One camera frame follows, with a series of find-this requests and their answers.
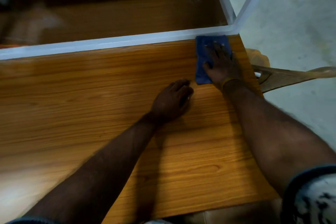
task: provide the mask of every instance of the gray floor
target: gray floor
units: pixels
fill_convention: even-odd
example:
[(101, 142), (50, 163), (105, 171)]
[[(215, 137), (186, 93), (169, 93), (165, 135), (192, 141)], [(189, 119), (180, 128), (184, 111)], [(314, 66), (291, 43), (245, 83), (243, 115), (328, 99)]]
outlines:
[[(231, 0), (236, 13), (245, 0)], [(336, 66), (336, 0), (260, 0), (241, 30), (246, 48), (271, 67)], [(305, 123), (336, 150), (336, 78), (284, 87), (265, 98)]]

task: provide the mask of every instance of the person's left arm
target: person's left arm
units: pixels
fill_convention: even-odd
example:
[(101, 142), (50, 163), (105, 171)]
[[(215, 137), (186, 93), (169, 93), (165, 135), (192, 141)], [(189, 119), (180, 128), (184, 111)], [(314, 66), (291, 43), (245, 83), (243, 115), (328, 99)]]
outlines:
[(188, 80), (171, 83), (157, 96), (149, 113), (88, 159), (24, 217), (60, 224), (101, 223), (156, 129), (182, 115), (193, 92)]

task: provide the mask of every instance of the glass panel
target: glass panel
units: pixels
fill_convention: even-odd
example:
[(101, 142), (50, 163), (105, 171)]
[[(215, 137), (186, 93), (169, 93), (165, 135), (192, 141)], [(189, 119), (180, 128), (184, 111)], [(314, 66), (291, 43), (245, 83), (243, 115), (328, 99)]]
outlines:
[(227, 25), (219, 0), (11, 0), (2, 44), (34, 45)]

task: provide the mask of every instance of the forearm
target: forearm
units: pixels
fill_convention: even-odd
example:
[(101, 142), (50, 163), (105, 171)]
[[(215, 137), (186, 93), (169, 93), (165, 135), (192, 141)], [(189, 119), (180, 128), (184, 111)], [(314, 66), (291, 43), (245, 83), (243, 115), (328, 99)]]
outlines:
[(25, 216), (45, 217), (59, 223), (101, 223), (157, 127), (157, 120), (151, 114), (143, 116), (49, 192)]
[(315, 133), (249, 90), (243, 82), (224, 85), (252, 153), (281, 195), (296, 174), (336, 162), (336, 154)]

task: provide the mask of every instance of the opposite wooden desk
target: opposite wooden desk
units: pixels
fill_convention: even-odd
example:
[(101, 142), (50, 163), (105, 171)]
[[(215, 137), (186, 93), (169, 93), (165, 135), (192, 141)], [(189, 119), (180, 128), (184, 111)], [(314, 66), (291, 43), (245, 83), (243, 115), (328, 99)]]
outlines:
[[(246, 82), (261, 94), (240, 36)], [(158, 92), (195, 76), (195, 41), (0, 62), (0, 222), (26, 211), (147, 112)], [(190, 111), (157, 132), (104, 223), (129, 223), (276, 197), (230, 103), (196, 86)]]

